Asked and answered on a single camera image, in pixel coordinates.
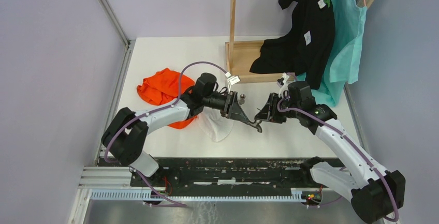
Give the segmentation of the silver angle valve fitting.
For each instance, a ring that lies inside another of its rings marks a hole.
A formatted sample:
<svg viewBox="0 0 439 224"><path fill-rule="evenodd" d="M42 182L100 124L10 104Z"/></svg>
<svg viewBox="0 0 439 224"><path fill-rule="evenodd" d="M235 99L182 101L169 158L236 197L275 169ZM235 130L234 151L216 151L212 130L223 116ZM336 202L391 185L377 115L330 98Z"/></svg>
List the silver angle valve fitting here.
<svg viewBox="0 0 439 224"><path fill-rule="evenodd" d="M238 104L239 104L239 105L243 105L243 104L245 103L245 98L246 98L246 95L245 95L245 94L241 94L241 95L238 97Z"/></svg>

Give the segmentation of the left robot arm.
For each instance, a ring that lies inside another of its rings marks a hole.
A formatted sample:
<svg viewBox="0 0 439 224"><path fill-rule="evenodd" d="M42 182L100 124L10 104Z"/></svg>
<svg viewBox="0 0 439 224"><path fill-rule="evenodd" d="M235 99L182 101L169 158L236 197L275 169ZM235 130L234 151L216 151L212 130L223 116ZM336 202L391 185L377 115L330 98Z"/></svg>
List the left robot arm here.
<svg viewBox="0 0 439 224"><path fill-rule="evenodd" d="M221 94L214 90L216 77L203 73L194 86L189 87L174 102L150 111L136 113L128 107L120 109L101 137L106 152L117 163L132 167L143 175L151 186L162 182L162 167L143 147L147 135L169 124L185 121L200 114L205 107L219 110L222 117L239 121L262 132L258 121L251 121L238 103L238 93Z"/></svg>

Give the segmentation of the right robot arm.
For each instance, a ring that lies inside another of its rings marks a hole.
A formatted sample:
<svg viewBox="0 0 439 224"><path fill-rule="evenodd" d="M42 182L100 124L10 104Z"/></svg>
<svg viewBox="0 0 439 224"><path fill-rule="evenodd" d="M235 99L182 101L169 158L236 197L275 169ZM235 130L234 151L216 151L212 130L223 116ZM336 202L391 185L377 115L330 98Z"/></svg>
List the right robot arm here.
<svg viewBox="0 0 439 224"><path fill-rule="evenodd" d="M299 172L306 187L316 183L330 188L350 202L365 223L379 219L398 222L404 204L406 179L398 171L390 171L363 147L354 142L334 111L317 104L305 81L277 83L278 93L271 93L255 119L282 124L289 118L299 121L323 141L341 161L347 172L331 166L319 157L307 160Z"/></svg>

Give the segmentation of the white bucket hat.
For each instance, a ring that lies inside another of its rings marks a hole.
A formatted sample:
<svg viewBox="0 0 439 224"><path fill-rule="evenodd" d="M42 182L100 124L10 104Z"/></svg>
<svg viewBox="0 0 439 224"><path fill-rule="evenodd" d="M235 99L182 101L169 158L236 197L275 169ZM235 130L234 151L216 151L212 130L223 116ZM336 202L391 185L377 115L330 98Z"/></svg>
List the white bucket hat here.
<svg viewBox="0 0 439 224"><path fill-rule="evenodd" d="M203 111L198 114L196 123L213 142L220 142L227 138L234 125L233 121L222 117L219 110L207 107L204 107Z"/></svg>

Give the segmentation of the wooden clothes rack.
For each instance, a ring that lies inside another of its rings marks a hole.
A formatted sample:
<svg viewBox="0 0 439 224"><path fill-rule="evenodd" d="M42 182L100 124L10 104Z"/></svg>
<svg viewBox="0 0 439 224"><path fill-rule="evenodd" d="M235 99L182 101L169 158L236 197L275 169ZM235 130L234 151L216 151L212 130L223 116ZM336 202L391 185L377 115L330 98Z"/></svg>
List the wooden clothes rack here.
<svg viewBox="0 0 439 224"><path fill-rule="evenodd" d="M250 66L260 56L262 40L235 41L236 0L230 0L229 40L225 43L226 67L228 72L240 83L275 82L281 73L256 74Z"/></svg>

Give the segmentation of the black t-shirt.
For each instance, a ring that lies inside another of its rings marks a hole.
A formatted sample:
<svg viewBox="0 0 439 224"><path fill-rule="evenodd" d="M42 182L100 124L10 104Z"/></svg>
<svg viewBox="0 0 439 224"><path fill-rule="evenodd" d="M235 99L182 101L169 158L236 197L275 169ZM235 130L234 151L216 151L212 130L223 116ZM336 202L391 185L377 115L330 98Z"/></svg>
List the black t-shirt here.
<svg viewBox="0 0 439 224"><path fill-rule="evenodd" d="M282 9L296 3L290 31L279 38L266 39L251 73L293 72L305 75L311 89L320 88L335 39L335 18L331 7L320 9L319 0L278 0Z"/></svg>

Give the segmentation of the orange cloth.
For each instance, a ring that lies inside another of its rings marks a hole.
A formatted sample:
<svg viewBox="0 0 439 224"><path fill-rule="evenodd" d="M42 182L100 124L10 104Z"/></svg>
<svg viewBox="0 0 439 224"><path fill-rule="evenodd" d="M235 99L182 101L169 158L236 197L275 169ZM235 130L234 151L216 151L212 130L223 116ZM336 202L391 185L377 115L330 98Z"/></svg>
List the orange cloth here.
<svg viewBox="0 0 439 224"><path fill-rule="evenodd" d="M144 78L141 85L136 90L139 97L154 106L160 106L173 101L177 98L179 92L180 72L165 68L155 73L155 75ZM195 82L186 75L182 76L182 89L180 93L185 92L190 86L194 86ZM174 129L183 129L197 117L188 120L174 122L168 126Z"/></svg>

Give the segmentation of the teal garment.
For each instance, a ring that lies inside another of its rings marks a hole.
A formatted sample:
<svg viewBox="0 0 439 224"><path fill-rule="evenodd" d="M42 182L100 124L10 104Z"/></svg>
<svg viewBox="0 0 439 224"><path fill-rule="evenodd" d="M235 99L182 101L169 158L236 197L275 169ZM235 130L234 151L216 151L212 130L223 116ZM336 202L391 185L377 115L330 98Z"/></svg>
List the teal garment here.
<svg viewBox="0 0 439 224"><path fill-rule="evenodd" d="M335 39L320 88L312 90L317 102L335 107L344 85L358 81L366 7L355 0L331 0L334 4Z"/></svg>

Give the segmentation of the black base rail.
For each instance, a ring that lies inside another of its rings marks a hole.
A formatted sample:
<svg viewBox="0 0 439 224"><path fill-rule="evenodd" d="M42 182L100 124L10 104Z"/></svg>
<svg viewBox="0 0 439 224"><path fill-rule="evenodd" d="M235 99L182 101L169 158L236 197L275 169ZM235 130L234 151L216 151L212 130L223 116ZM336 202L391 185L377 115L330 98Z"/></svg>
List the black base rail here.
<svg viewBox="0 0 439 224"><path fill-rule="evenodd" d="M276 197L295 189L326 189L307 178L304 158L157 157L162 167L148 178L172 197Z"/></svg>

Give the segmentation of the aluminium frame rail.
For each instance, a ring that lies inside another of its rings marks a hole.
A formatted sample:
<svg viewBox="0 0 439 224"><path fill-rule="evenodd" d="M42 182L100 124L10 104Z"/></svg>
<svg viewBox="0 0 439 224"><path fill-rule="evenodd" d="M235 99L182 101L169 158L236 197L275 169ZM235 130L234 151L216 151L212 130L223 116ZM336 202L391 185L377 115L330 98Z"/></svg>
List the aluminium frame rail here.
<svg viewBox="0 0 439 224"><path fill-rule="evenodd" d="M133 188L129 185L128 167L104 163L104 147L100 145L91 166L83 168L79 186L67 223L123 223L128 220L133 198L123 199Z"/></svg>

